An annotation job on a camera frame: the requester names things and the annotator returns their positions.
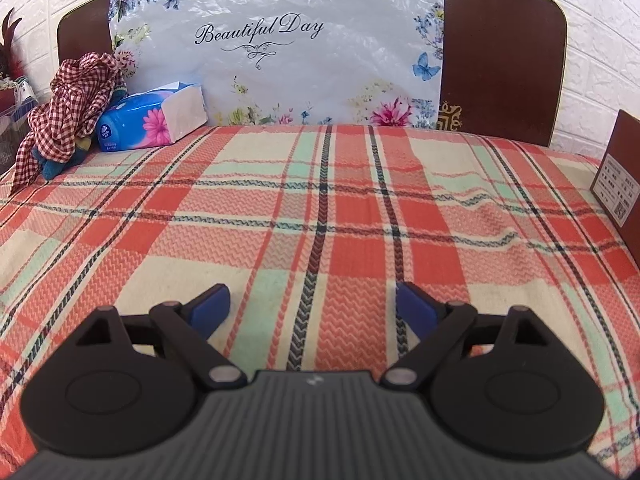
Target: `brown box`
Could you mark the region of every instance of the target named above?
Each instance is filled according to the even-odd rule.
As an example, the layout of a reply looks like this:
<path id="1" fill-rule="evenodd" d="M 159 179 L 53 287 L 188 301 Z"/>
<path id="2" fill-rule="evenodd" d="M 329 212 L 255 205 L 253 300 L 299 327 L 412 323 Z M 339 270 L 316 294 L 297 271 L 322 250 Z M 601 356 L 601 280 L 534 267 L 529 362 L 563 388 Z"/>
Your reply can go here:
<path id="1" fill-rule="evenodd" d="M 608 200 L 608 205 L 606 200 L 601 198 L 603 193 L 597 193 L 596 190 L 594 190 L 596 183 L 598 182 L 598 178 L 603 171 L 606 173 L 600 179 L 600 183 L 598 184 L 599 186 L 603 185 L 606 176 L 609 173 L 612 173 L 611 178 L 615 179 L 615 184 L 618 184 L 619 182 L 618 179 L 620 176 L 616 176 L 616 172 L 610 170 L 611 166 L 608 167 L 609 171 L 604 170 L 604 166 L 607 164 L 607 155 L 613 157 L 613 159 L 615 159 L 615 161 L 617 161 L 636 182 L 640 182 L 640 121 L 626 113 L 624 110 L 620 110 L 618 112 L 618 118 L 616 119 L 616 124 L 613 127 L 613 133 L 611 134 L 607 151 L 600 163 L 600 168 L 598 169 L 596 178 L 591 184 L 591 192 L 594 193 L 596 199 L 600 202 L 600 205 L 607 213 L 607 216 L 609 216 L 613 225 L 618 229 L 621 238 L 625 241 L 625 244 L 636 261 L 636 264 L 640 266 L 640 198 L 638 198 L 635 203 L 632 202 L 628 204 L 630 212 L 628 213 L 628 216 L 626 216 L 623 225 L 620 226 L 620 216 L 623 214 L 623 211 L 626 211 L 625 203 L 620 203 L 620 201 L 623 201 L 625 198 L 620 195 L 620 192 L 624 193 L 625 189 L 628 189 L 626 184 L 622 182 L 620 183 L 621 187 L 615 187 L 612 180 L 609 186 L 611 189 L 611 195 L 619 201 L 612 204 L 611 200 Z"/>

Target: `red checkered cloth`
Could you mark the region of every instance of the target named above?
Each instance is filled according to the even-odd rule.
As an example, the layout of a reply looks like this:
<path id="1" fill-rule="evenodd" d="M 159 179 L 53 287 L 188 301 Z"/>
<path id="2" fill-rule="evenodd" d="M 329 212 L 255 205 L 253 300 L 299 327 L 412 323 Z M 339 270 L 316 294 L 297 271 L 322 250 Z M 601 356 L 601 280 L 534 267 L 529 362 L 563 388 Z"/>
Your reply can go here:
<path id="1" fill-rule="evenodd" d="M 106 109 L 114 87 L 121 82 L 118 63 L 111 54 L 90 52 L 62 62 L 51 82 L 51 101 L 28 116 L 31 132 L 15 157 L 11 193 L 28 186 L 40 173 L 31 150 L 47 160 L 65 163 L 74 154 L 76 138 L 90 136 Z"/>
<path id="2" fill-rule="evenodd" d="M 203 128 L 90 153 L 8 198 L 0 177 L 0 477 L 33 454 L 25 382 L 97 306 L 142 314 L 214 283 L 209 342 L 260 368 L 371 370 L 417 338 L 396 283 L 486 314 L 529 305 L 604 392 L 590 453 L 640 463 L 640 273 L 583 156 L 373 126 Z"/>

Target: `tissue box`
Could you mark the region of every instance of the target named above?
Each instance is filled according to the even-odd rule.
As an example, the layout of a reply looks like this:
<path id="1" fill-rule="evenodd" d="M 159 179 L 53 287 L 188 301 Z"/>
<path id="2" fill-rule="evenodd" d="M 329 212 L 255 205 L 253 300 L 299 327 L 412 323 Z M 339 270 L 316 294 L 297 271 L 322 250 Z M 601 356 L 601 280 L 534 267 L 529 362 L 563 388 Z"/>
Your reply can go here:
<path id="1" fill-rule="evenodd" d="M 125 97 L 95 125 L 104 152 L 167 146 L 207 122 L 202 89 L 180 82 Z"/>

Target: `blue fabric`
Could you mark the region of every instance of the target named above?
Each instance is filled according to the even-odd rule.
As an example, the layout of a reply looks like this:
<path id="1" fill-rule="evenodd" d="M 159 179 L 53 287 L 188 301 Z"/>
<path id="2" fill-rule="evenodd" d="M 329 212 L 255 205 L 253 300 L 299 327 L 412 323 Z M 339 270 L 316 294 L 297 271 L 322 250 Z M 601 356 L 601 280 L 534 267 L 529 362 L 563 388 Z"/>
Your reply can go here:
<path id="1" fill-rule="evenodd" d="M 76 150 L 74 154 L 71 155 L 71 158 L 68 162 L 56 162 L 55 160 L 47 160 L 42 156 L 42 154 L 38 151 L 38 148 L 34 146 L 31 150 L 31 155 L 38 161 L 38 165 L 40 166 L 40 171 L 42 172 L 42 176 L 45 180 L 53 180 L 60 173 L 67 170 L 68 168 L 72 168 L 81 164 L 82 161 L 86 158 L 86 154 L 88 152 L 82 150 L 76 146 Z"/>

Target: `basket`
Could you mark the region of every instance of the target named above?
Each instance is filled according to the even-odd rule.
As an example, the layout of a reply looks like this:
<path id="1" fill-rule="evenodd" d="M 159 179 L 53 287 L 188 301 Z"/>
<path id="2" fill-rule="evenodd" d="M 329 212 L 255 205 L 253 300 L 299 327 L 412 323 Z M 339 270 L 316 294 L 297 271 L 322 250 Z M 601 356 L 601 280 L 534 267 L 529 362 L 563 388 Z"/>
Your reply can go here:
<path id="1" fill-rule="evenodd" d="M 0 112 L 0 175 L 14 164 L 20 143 L 31 130 L 27 114 L 37 105 L 36 99 L 27 97 L 20 105 Z"/>

